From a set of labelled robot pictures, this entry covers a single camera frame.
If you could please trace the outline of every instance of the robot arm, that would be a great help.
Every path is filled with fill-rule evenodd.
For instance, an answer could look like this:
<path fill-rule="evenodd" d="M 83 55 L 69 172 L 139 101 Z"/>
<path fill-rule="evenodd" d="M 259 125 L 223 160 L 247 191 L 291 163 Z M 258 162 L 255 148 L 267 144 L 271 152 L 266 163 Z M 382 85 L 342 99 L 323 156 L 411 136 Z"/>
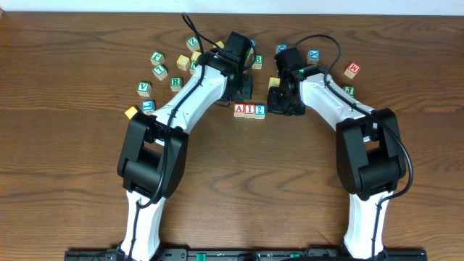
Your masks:
<path fill-rule="evenodd" d="M 302 115 L 305 106 L 311 107 L 336 131 L 337 171 L 350 193 L 344 246 L 353 258 L 371 258 L 377 203 L 391 195 L 398 180 L 405 176 L 404 155 L 386 131 L 326 88 L 323 80 L 326 70 L 319 65 L 306 67 L 296 47 L 281 51 L 275 60 L 283 86 L 270 88 L 268 108 L 277 114 Z M 399 137 L 397 119 L 391 110 L 375 111 L 345 93 L 330 75 L 327 80 L 333 91 L 382 120 Z M 366 151 L 367 141 L 379 141 L 379 147 Z M 378 219 L 375 255 L 383 250 L 381 232 L 387 203 L 382 204 Z"/>
<path fill-rule="evenodd" d="M 138 112 L 130 119 L 117 168 L 118 175 L 124 178 L 123 187 L 128 190 L 129 202 L 128 225 L 120 247 L 121 255 L 131 253 L 134 260 L 148 261 L 156 253 L 160 245 L 162 208 L 181 181 L 189 133 L 206 109 L 221 98 L 233 101 L 251 99 L 252 76 L 243 74 L 251 44 L 248 38 L 232 32 L 218 53 L 209 51 L 198 58 L 191 79 L 165 106 L 152 116 Z M 188 92 L 198 83 L 202 70 L 202 83 L 188 96 Z M 163 138 L 170 114 L 184 98 L 170 124 L 169 139 L 165 141 Z M 146 148 L 145 141 L 155 141 L 163 146 L 168 142 L 167 155 Z M 161 197 L 156 204 L 137 210 L 136 202 L 146 204 L 157 190 L 164 157 L 167 157 L 167 167 Z"/>

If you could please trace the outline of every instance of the green connector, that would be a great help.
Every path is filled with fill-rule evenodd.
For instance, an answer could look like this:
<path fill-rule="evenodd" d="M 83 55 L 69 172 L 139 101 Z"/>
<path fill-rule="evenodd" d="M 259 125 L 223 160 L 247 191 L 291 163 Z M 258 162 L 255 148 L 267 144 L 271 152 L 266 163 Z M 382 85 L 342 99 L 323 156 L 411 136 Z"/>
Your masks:
<path fill-rule="evenodd" d="M 196 261 L 206 261 L 206 254 L 202 254 L 202 253 L 196 254 Z"/>

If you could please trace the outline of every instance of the alphabet block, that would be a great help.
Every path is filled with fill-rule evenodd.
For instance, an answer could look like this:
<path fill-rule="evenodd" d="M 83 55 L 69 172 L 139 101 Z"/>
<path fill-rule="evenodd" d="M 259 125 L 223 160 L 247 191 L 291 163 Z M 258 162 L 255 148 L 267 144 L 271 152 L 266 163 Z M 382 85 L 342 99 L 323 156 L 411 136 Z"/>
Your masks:
<path fill-rule="evenodd" d="M 171 91 L 180 91 L 182 88 L 182 78 L 172 77 L 171 78 Z"/>
<path fill-rule="evenodd" d="M 138 83 L 137 92 L 140 96 L 150 97 L 150 94 L 152 93 L 152 86 L 150 83 L 140 82 Z"/>
<path fill-rule="evenodd" d="M 158 65 L 153 69 L 153 74 L 156 76 L 159 80 L 164 80 L 167 76 L 167 70 L 164 66 Z"/>
<path fill-rule="evenodd" d="M 360 70 L 361 67 L 352 62 L 345 70 L 345 75 L 348 76 L 348 78 L 353 79 Z"/>
<path fill-rule="evenodd" d="M 234 117 L 243 117 L 244 116 L 244 106 L 245 104 L 234 104 L 233 105 L 233 116 Z"/>
<path fill-rule="evenodd" d="M 200 45 L 198 44 L 198 40 L 195 36 L 192 36 L 187 39 L 187 47 L 190 51 L 198 51 L 200 49 Z"/>
<path fill-rule="evenodd" d="M 153 65 L 162 65 L 165 63 L 165 55 L 156 51 L 152 54 L 152 58 L 150 58 Z"/>

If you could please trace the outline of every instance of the toy block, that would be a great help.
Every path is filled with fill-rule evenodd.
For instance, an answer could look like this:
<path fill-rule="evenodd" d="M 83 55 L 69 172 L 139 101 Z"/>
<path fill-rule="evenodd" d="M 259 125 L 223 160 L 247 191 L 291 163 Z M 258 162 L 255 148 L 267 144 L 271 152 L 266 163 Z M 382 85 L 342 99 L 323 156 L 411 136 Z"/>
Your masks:
<path fill-rule="evenodd" d="M 182 88 L 182 78 L 172 77 L 171 78 L 171 91 L 180 91 Z"/>
<path fill-rule="evenodd" d="M 150 97 L 150 94 L 152 93 L 152 86 L 150 83 L 140 82 L 138 83 L 137 92 L 140 96 Z"/>
<path fill-rule="evenodd" d="M 306 57 L 306 62 L 309 64 L 309 65 L 315 65 L 319 62 L 319 59 L 320 59 L 320 52 L 319 50 L 310 50 L 308 53 L 307 53 L 307 57 Z"/>
<path fill-rule="evenodd" d="M 279 44 L 277 45 L 277 48 L 275 49 L 275 52 L 276 54 L 280 53 L 282 50 L 285 50 L 287 49 L 287 45 L 286 44 Z"/>
<path fill-rule="evenodd" d="M 190 73 L 194 74 L 195 72 L 195 67 L 196 67 L 196 62 L 191 62 L 190 63 Z"/>
<path fill-rule="evenodd" d="M 153 69 L 154 76 L 159 80 L 164 80 L 167 76 L 167 70 L 164 66 L 158 65 Z"/>
<path fill-rule="evenodd" d="M 152 115 L 154 113 L 154 101 L 153 100 L 146 100 L 142 102 L 142 112 L 146 115 Z"/>
<path fill-rule="evenodd" d="M 191 59 L 190 59 L 190 60 L 191 60 L 192 62 L 196 62 L 196 60 L 198 59 L 198 57 L 199 57 L 200 55 L 202 55 L 201 52 L 199 52 L 199 51 L 194 51 L 194 53 L 191 54 Z"/>
<path fill-rule="evenodd" d="M 245 104 L 234 104 L 233 105 L 233 116 L 234 117 L 243 117 L 244 116 L 244 109 Z"/>
<path fill-rule="evenodd" d="M 279 87 L 281 85 L 281 79 L 277 77 L 269 77 L 269 86 L 270 87 Z"/>
<path fill-rule="evenodd" d="M 195 36 L 192 36 L 187 39 L 187 47 L 190 51 L 198 51 L 200 49 L 200 45 L 198 44 L 198 39 Z"/>
<path fill-rule="evenodd" d="M 224 43 L 222 41 L 218 41 L 216 42 L 217 46 L 219 46 L 220 48 L 224 48 Z"/>
<path fill-rule="evenodd" d="M 128 110 L 126 110 L 124 112 L 125 116 L 127 116 L 130 119 L 132 119 L 132 117 L 138 112 L 138 110 L 132 106 L 131 108 L 129 108 Z"/>
<path fill-rule="evenodd" d="M 254 118 L 254 104 L 245 104 L 245 115 L 244 117 L 247 119 Z"/>
<path fill-rule="evenodd" d="M 256 40 L 254 40 L 254 39 L 249 39 L 249 40 L 252 42 L 252 44 L 254 45 L 254 47 L 256 47 Z M 250 53 L 250 54 L 253 54 L 253 48 L 251 48 L 251 49 L 249 50 L 249 53 Z"/>
<path fill-rule="evenodd" d="M 156 51 L 152 54 L 152 58 L 150 58 L 153 65 L 162 65 L 165 63 L 165 55 Z"/>
<path fill-rule="evenodd" d="M 255 119 L 264 119 L 266 117 L 266 105 L 256 105 L 254 109 Z"/>
<path fill-rule="evenodd" d="M 180 55 L 177 59 L 177 67 L 181 70 L 187 71 L 187 68 L 190 67 L 190 59 L 186 56 Z"/>
<path fill-rule="evenodd" d="M 345 70 L 345 75 L 348 76 L 348 78 L 353 79 L 360 70 L 361 67 L 352 62 L 348 66 L 347 70 Z"/>
<path fill-rule="evenodd" d="M 261 68 L 262 68 L 262 55 L 256 54 L 256 60 L 254 61 L 254 64 L 252 65 L 252 69 L 261 69 Z"/>
<path fill-rule="evenodd" d="M 343 89 L 345 90 L 345 92 L 351 96 L 355 96 L 355 87 L 353 86 L 345 86 L 343 87 Z"/>

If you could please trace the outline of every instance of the wooden table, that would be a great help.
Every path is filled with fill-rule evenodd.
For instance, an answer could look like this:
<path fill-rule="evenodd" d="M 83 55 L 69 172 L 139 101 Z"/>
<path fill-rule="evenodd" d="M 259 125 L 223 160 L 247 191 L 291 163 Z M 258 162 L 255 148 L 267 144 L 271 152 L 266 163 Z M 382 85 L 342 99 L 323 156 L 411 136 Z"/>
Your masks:
<path fill-rule="evenodd" d="M 199 31 L 257 40 L 254 103 L 276 75 L 276 44 L 313 33 L 338 39 L 332 76 L 356 98 L 396 112 L 415 182 L 389 203 L 387 247 L 424 247 L 430 260 L 464 254 L 464 18 L 193 14 Z M 14 13 L 0 19 L 0 260 L 62 260 L 69 248 L 105 249 L 125 235 L 127 199 L 116 164 L 128 119 L 153 84 L 158 107 L 175 93 L 151 72 L 165 53 L 169 77 L 191 55 L 179 14 Z M 315 39 L 329 66 L 335 46 Z M 346 66 L 361 71 L 350 80 Z M 340 245 L 348 193 L 336 173 L 335 133 L 302 117 L 234 118 L 211 106 L 191 132 L 184 177 L 167 201 L 160 236 L 192 248 Z M 402 188 L 407 179 L 400 182 Z"/>

